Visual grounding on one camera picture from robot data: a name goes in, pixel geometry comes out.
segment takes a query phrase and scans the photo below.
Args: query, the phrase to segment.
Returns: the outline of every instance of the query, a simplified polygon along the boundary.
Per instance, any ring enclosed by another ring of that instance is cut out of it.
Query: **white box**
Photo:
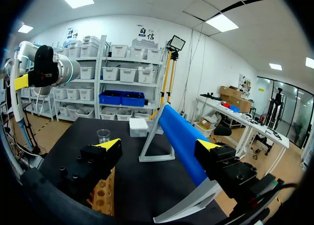
[[[138,70],[138,82],[151,84],[153,82],[154,71]]]
[[[91,101],[94,99],[94,88],[81,88],[78,90],[82,101]]]
[[[68,97],[65,88],[55,87],[53,90],[55,99],[66,99]]]
[[[79,99],[79,90],[78,89],[66,89],[67,96],[69,100],[77,100]]]
[[[91,106],[83,106],[77,110],[78,117],[92,119],[95,118],[95,108]]]
[[[129,119],[133,115],[133,111],[131,109],[128,109],[128,108],[119,108],[116,115],[117,115],[117,118],[119,121],[129,121]]]
[[[73,47],[69,48],[69,58],[78,58],[80,57],[80,48],[81,47]]]
[[[120,68],[120,81],[134,82],[136,69]]]
[[[103,67],[104,80],[118,80],[119,76],[118,67]]]
[[[80,68],[81,79],[94,79],[95,78],[95,67],[81,67]]]
[[[215,129],[215,128],[212,128],[212,129],[209,129],[209,130],[205,130],[205,129],[203,129],[202,127],[200,127],[198,125],[198,122],[194,123],[194,128],[196,128],[206,138],[208,138],[210,136],[211,132]]]
[[[99,46],[100,40],[99,40],[96,36],[89,36],[89,35],[86,35],[86,36],[83,38],[83,43],[84,43],[84,42],[92,42],[92,43],[96,44],[97,46]]]
[[[5,102],[5,89],[0,90],[0,103]]]
[[[30,87],[29,89],[30,89],[30,95],[31,95],[32,97],[36,97],[36,94],[35,94],[35,87]]]
[[[96,57],[98,48],[92,45],[80,47],[80,57]]]
[[[147,49],[147,60],[157,63],[160,62],[163,50]]]
[[[69,48],[60,49],[60,50],[58,50],[57,53],[68,57],[69,56]]]
[[[117,113],[117,108],[114,107],[105,107],[100,112],[100,117],[102,120],[114,121],[114,116]]]
[[[80,47],[82,46],[82,41],[80,40],[75,40],[70,42],[70,48],[75,48],[75,47]]]
[[[143,59],[147,56],[146,48],[130,46],[130,58]]]
[[[71,106],[71,105],[69,105],[67,108],[69,110],[70,118],[73,120],[76,120],[79,117],[77,113],[78,109],[75,106]]]
[[[112,45],[111,57],[126,57],[128,47],[127,45]]]
[[[130,118],[130,136],[133,138],[146,137],[148,126],[145,119]]]
[[[153,126],[154,126],[155,121],[146,121],[146,123],[147,123],[147,125],[148,125],[148,130],[147,130],[147,132],[150,133],[150,132],[152,131],[152,128],[153,128]],[[157,129],[156,134],[163,134],[163,130],[162,130],[161,126],[159,126],[159,128]]]
[[[60,115],[61,116],[69,116],[69,110],[66,106],[60,106],[59,107]]]

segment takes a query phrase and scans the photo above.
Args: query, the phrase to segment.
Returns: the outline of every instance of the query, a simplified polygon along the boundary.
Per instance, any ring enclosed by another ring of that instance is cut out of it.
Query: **black tabletop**
[[[138,157],[146,138],[131,138],[129,122],[78,118],[56,142],[40,167],[54,185],[60,181],[59,168],[79,155],[79,149],[97,144],[98,129],[110,130],[110,138],[120,138],[123,156],[116,164],[114,184],[115,216],[151,222],[155,217],[184,199],[195,189],[180,160],[140,163]],[[165,135],[155,135],[147,155],[168,154],[170,144]],[[226,215],[213,201],[204,210],[181,221],[215,224]]]

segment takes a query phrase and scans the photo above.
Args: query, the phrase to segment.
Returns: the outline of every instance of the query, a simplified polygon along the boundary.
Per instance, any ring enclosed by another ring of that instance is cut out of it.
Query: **blue plastic bin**
[[[230,109],[233,110],[234,112],[240,112],[240,108],[230,105]]]
[[[120,105],[122,95],[123,91],[106,90],[99,94],[99,103]]]
[[[145,97],[143,93],[139,92],[127,92],[125,91],[121,98],[121,103],[124,106],[144,106]]]

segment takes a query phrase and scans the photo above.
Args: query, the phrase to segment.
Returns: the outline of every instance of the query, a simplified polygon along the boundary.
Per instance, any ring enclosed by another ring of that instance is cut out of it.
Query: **wooden floor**
[[[37,132],[37,134],[35,135],[35,139],[37,140],[38,145],[42,149],[42,153],[49,152],[54,146],[54,144],[56,143],[56,141],[62,136],[62,134],[72,124],[72,122],[67,122],[67,121],[57,122],[55,119],[53,122],[50,122],[45,127],[41,128],[43,125],[49,122],[50,120],[49,118],[38,117],[36,115],[32,116],[30,113],[28,113],[28,118],[33,127],[33,131],[35,133]],[[18,128],[16,123],[14,124],[14,126],[15,126],[17,141],[20,144],[24,145],[25,141],[22,137],[20,129]],[[234,140],[238,142],[243,131],[244,129],[242,128],[233,129],[231,138],[233,138]],[[224,143],[227,143],[230,146],[235,147],[232,145],[231,142],[229,142],[224,137],[214,136],[214,135],[212,135],[212,137],[214,137],[218,142],[223,141]],[[262,150],[262,145],[260,142],[253,144],[252,147],[254,150],[256,150],[257,148],[260,148]],[[252,164],[253,166],[255,166],[258,169],[258,178],[261,178],[269,169],[272,162],[277,157],[279,151],[280,151],[280,147],[274,144],[268,156],[265,156],[264,151],[261,151],[258,155],[258,159],[254,160],[252,158],[253,151],[249,150],[246,157],[243,158],[242,161],[248,162]],[[291,183],[291,182],[298,183],[303,175],[303,170],[300,167],[301,153],[302,151],[296,145],[290,143],[289,149],[286,151],[282,160],[279,162],[279,164],[277,165],[275,170],[272,172],[272,174],[276,176],[277,178],[282,179],[286,183]],[[280,201],[284,202],[289,198],[292,191],[293,191],[292,189],[284,189],[279,193],[277,197],[279,198]],[[235,200],[228,198],[227,195],[223,191],[216,197],[216,201],[218,202],[222,210],[227,215],[229,215],[232,212],[232,209],[236,204]],[[280,205],[279,202],[276,200],[274,200],[270,204],[269,208],[271,212],[269,216],[272,216],[277,211],[279,205]]]

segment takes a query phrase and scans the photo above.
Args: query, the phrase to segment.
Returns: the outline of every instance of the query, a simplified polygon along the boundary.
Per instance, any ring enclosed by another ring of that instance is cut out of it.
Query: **clear plastic cup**
[[[97,130],[99,143],[106,143],[110,141],[110,131],[108,129]]]

